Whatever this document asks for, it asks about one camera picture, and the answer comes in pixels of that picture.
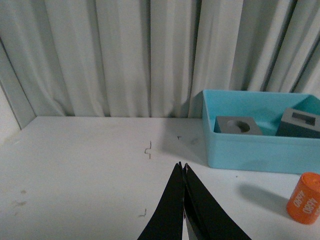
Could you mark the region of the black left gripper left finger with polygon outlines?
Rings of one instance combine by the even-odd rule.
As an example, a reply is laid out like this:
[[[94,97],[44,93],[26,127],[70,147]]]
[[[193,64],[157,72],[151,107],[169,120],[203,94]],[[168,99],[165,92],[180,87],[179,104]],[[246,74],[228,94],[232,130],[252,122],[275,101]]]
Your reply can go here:
[[[160,201],[138,237],[139,240],[181,240],[183,237],[185,183],[182,164],[176,163]]]

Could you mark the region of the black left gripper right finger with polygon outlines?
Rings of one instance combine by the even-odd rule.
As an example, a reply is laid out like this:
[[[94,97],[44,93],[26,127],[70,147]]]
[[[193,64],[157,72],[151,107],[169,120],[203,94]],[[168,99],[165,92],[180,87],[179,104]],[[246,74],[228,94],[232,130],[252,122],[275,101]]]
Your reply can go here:
[[[184,212],[188,232],[197,240],[249,240],[205,187],[192,168],[183,168]]]

